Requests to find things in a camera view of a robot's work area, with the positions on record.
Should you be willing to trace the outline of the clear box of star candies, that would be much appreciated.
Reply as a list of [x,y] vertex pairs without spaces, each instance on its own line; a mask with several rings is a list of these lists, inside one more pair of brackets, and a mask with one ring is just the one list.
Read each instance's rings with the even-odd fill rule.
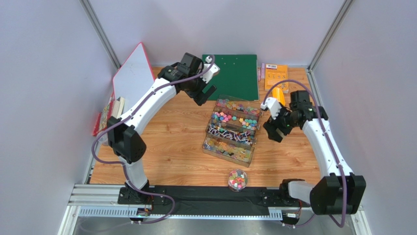
[[259,129],[259,117],[246,114],[242,111],[215,106],[210,118],[216,124],[225,124],[232,127],[242,127],[246,130]]

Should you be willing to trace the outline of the yellow plastic scoop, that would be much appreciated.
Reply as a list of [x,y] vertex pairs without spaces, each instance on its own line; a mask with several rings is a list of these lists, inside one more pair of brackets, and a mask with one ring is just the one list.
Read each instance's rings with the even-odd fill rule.
[[275,98],[282,106],[285,106],[285,96],[283,90],[280,87],[275,87],[272,90],[272,96]]

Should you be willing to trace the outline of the clear box of gummy candies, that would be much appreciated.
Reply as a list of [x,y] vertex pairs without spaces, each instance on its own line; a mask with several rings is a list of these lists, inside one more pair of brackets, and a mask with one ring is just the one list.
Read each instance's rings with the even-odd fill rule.
[[216,105],[230,110],[240,111],[254,117],[261,115],[260,104],[256,101],[248,101],[230,95],[219,95]]

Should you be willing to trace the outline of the clear round jar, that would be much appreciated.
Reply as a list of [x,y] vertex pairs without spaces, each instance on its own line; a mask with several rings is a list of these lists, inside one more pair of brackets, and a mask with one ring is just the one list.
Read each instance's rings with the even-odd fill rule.
[[234,192],[242,191],[248,183],[248,175],[242,169],[235,169],[229,173],[228,187]]

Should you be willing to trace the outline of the clear box of lollipops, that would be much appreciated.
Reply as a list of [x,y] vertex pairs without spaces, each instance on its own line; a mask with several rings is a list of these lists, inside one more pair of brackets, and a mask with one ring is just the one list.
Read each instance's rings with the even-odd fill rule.
[[221,137],[249,146],[252,146],[254,144],[256,133],[255,130],[247,129],[245,127],[228,125],[223,122],[210,122],[206,127],[206,132],[216,137]]

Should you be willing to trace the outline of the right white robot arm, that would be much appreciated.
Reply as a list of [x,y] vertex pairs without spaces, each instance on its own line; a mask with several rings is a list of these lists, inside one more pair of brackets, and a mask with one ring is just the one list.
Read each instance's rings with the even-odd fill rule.
[[284,197],[309,204],[316,215],[357,213],[366,189],[366,180],[356,175],[344,160],[333,138],[327,113],[314,106],[308,91],[290,94],[290,107],[267,97],[261,104],[270,117],[263,124],[268,138],[282,142],[294,128],[300,128],[312,146],[319,164],[320,181],[316,185],[301,179],[283,180]]

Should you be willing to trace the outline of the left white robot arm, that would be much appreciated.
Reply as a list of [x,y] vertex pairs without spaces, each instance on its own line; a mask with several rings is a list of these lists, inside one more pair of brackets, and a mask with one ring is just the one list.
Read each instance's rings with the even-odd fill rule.
[[148,184],[142,162],[146,144],[141,135],[149,121],[180,92],[198,106],[205,104],[216,91],[215,85],[208,84],[219,71],[214,55],[202,60],[185,53],[180,62],[160,71],[151,88],[130,110],[107,121],[108,144],[118,156],[129,188],[143,193]]

